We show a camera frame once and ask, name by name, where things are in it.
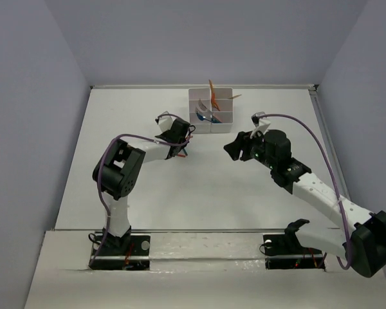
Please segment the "orange plastic spoon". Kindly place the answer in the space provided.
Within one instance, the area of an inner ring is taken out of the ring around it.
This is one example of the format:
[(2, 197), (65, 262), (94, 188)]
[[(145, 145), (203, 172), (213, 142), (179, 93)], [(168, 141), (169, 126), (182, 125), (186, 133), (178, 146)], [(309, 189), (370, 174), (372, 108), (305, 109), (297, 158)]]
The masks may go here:
[(211, 105), (214, 109), (216, 109), (217, 111), (220, 111), (219, 105), (216, 102), (216, 94), (214, 92), (212, 92), (212, 95), (211, 95)]

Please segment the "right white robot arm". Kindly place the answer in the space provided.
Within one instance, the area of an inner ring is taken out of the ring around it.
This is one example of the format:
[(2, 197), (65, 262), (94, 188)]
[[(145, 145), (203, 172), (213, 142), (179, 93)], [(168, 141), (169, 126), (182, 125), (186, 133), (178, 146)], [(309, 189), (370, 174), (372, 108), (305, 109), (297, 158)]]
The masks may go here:
[(270, 170), (273, 181), (305, 201), (337, 228), (315, 226), (307, 219), (291, 222), (283, 244), (290, 252), (315, 248), (350, 262), (363, 277), (372, 277), (386, 265), (386, 212), (371, 212), (326, 185), (311, 169), (291, 154), (285, 132), (240, 132), (223, 148), (232, 160), (254, 159)]

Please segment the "blue metal fork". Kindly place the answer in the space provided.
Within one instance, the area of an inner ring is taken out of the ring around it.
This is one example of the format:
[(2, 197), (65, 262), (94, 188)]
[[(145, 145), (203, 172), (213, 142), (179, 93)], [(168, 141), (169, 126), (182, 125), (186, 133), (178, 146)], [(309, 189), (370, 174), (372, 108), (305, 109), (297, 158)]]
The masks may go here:
[(212, 119), (211, 118), (207, 118), (206, 116), (204, 116), (202, 113), (200, 113), (199, 111), (196, 111), (195, 112), (197, 118), (200, 120), (200, 121), (207, 121), (207, 122), (210, 122), (212, 123)]

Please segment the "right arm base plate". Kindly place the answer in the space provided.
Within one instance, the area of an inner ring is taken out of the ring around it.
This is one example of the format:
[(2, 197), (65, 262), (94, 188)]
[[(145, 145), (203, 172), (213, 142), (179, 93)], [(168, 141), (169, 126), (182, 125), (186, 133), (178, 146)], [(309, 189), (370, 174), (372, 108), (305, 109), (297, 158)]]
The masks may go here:
[(264, 234), (259, 251), (267, 270), (322, 269), (324, 254), (314, 248), (289, 248), (284, 234)]

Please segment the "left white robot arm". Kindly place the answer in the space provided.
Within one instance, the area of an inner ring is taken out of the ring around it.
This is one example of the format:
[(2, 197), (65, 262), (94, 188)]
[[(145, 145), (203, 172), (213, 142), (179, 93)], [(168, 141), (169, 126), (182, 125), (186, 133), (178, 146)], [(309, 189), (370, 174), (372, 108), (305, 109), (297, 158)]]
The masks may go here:
[(90, 237), (99, 252), (111, 249), (115, 254), (123, 254), (128, 250), (131, 224), (127, 199), (142, 165), (184, 153), (196, 130), (195, 125), (174, 115), (160, 115), (156, 123), (161, 133), (154, 137), (121, 134), (113, 138), (93, 170), (92, 177), (106, 214), (101, 239)]

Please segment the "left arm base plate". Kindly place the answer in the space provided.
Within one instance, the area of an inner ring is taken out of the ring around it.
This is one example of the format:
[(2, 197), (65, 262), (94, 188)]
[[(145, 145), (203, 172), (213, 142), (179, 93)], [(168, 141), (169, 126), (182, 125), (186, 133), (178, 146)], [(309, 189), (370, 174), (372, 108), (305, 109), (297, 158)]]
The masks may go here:
[(90, 233), (93, 243), (90, 255), (91, 270), (144, 271), (150, 268), (151, 236), (127, 234), (123, 239), (107, 238), (97, 257), (94, 257), (102, 240), (102, 233)]

